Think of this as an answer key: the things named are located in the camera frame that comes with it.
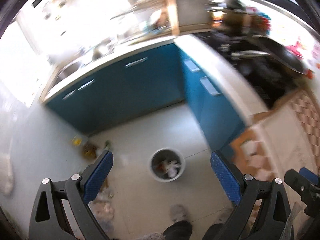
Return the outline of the cooking oil bottle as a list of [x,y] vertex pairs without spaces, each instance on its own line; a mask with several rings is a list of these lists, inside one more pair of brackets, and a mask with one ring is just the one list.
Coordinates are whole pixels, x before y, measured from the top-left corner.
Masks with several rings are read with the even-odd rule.
[[80,148],[81,155],[86,159],[95,159],[97,157],[97,146],[88,140],[84,141],[81,137],[74,137],[72,145]]

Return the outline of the green vegetable piece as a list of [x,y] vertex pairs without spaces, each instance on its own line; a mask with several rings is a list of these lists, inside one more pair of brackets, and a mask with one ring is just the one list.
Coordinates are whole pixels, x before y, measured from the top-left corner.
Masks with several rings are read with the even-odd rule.
[[105,141],[104,149],[107,151],[111,150],[111,142],[109,140]]

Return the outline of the bag of garlic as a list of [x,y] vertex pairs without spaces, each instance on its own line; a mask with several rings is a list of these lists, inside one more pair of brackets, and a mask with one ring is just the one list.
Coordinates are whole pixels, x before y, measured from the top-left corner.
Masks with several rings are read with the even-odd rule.
[[109,188],[101,190],[96,198],[89,203],[89,207],[105,233],[113,233],[114,226],[112,220],[114,219],[114,207],[112,206],[112,198],[114,193]]

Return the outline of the grey shoe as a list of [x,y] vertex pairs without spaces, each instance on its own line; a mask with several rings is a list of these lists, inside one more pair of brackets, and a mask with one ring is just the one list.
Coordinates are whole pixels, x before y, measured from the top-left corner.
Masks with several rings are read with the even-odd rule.
[[182,204],[175,204],[170,207],[170,219],[173,223],[188,221],[188,211]]
[[216,220],[217,224],[225,224],[229,219],[230,215],[233,213],[233,208],[225,208],[221,214],[219,215],[218,219]]

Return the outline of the checkered printed table cloth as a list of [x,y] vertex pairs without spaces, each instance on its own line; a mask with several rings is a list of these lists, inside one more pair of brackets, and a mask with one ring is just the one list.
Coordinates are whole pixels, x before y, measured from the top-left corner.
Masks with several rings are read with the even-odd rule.
[[319,104],[300,89],[245,129],[230,146],[232,162],[255,179],[283,179],[305,167],[319,174]]

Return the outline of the left grey shoe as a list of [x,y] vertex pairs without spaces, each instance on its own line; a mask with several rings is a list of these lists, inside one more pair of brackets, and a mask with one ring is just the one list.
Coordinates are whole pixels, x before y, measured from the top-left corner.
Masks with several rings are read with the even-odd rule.
[[182,204],[175,204],[170,207],[170,219],[173,223],[188,221],[188,211]]

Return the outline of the right grey shoe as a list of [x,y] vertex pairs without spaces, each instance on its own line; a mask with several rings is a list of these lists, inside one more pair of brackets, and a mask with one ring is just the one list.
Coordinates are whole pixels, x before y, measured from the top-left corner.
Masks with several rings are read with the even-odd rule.
[[218,219],[216,220],[217,224],[225,224],[229,219],[230,215],[233,213],[233,208],[225,208],[221,214],[219,215]]

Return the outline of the black induction cooktop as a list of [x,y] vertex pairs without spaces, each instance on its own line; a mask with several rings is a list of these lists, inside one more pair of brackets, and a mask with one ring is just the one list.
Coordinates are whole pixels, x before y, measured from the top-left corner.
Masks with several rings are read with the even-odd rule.
[[241,36],[227,36],[217,31],[195,36],[225,58],[252,86],[268,109],[294,92],[298,86],[281,64],[268,55],[254,56],[263,50]]

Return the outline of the white round trash bin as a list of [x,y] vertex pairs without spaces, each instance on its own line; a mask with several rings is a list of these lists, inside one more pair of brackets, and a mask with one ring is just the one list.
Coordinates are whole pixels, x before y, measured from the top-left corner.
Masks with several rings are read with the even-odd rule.
[[160,183],[169,183],[180,178],[185,166],[183,155],[172,148],[157,150],[148,162],[150,174]]

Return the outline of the blue kitchen cabinets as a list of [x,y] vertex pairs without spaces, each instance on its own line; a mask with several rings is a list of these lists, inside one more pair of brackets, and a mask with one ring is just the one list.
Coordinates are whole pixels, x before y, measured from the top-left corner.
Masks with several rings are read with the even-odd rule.
[[93,135],[185,101],[212,150],[224,150],[245,123],[222,89],[175,44],[105,66],[46,106],[78,131]]

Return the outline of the steel pot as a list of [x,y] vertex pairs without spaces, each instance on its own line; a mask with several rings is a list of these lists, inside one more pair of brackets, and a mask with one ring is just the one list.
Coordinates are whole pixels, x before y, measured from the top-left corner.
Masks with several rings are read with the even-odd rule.
[[207,0],[204,6],[210,15],[211,26],[214,29],[230,29],[245,26],[248,13],[239,0]]

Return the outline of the black frying pan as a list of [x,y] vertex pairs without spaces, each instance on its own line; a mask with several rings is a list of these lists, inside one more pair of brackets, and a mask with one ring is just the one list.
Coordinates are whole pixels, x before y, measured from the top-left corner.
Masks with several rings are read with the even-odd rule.
[[252,35],[246,41],[260,48],[260,50],[243,50],[231,52],[234,60],[251,59],[255,57],[270,57],[281,64],[292,77],[306,75],[304,64],[293,52],[275,40],[262,35]]

